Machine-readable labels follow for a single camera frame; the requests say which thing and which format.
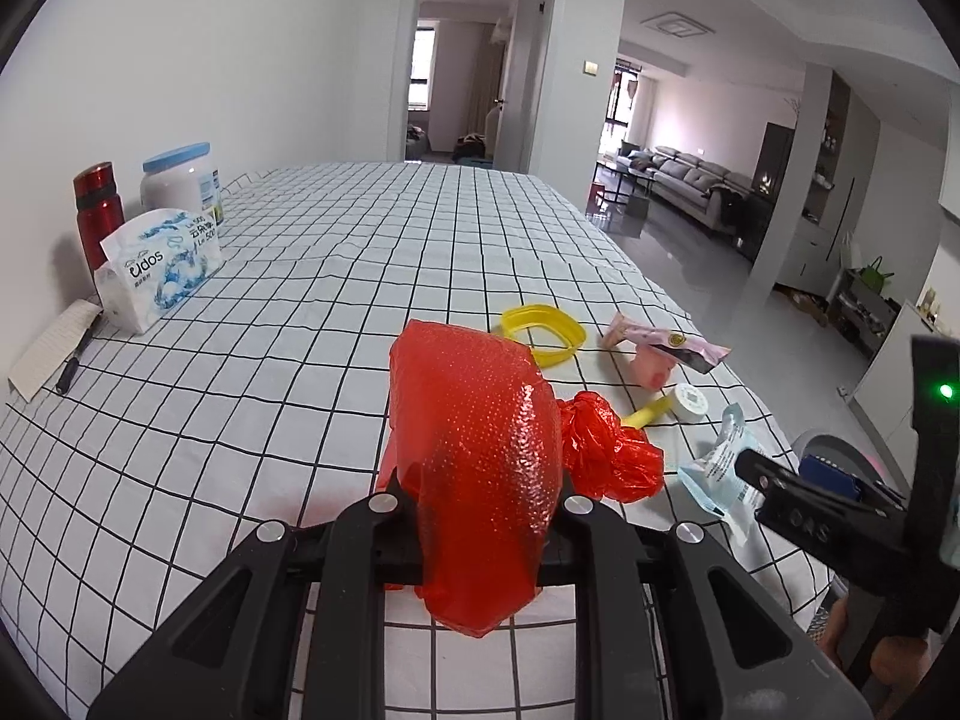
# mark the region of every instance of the silver screw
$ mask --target silver screw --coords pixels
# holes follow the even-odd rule
[[[286,525],[284,525],[282,522],[272,519],[269,522],[263,522],[260,524],[260,526],[256,529],[256,537],[265,544],[270,544],[274,541],[280,541],[286,532]]]
[[[370,507],[371,512],[388,514],[397,507],[397,498],[390,493],[379,493],[367,501],[367,506]]]
[[[593,501],[583,495],[571,495],[563,501],[563,507],[570,514],[589,514],[593,511]]]
[[[677,526],[677,538],[688,544],[699,544],[704,540],[704,529],[696,522],[680,522]]]

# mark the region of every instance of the white plastic jar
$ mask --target white plastic jar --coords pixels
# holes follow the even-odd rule
[[[208,213],[217,224],[224,220],[220,204],[220,177],[210,159],[210,143],[174,148],[143,163],[140,201],[146,211],[176,208]]]

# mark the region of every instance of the red bottle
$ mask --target red bottle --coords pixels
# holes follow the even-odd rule
[[[100,162],[73,179],[77,228],[90,274],[107,261],[100,242],[123,224],[123,204],[113,180],[113,165]]]

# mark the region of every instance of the beige curtain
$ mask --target beige curtain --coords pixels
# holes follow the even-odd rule
[[[485,23],[477,65],[473,71],[473,86],[467,107],[467,127],[464,133],[483,132],[487,128],[487,114],[493,108],[493,100],[500,96],[500,79],[503,76],[503,57],[507,47],[503,43],[490,42],[493,25]]]

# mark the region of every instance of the crumpled red plastic bag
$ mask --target crumpled red plastic bag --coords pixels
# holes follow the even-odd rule
[[[390,350],[390,426],[377,483],[396,467],[418,501],[426,608],[486,635],[536,594],[563,480],[553,389],[526,346],[414,319]]]
[[[563,466],[573,488],[588,498],[606,496],[633,503],[664,486],[664,450],[637,428],[620,423],[596,392],[578,392],[557,401],[563,431]]]

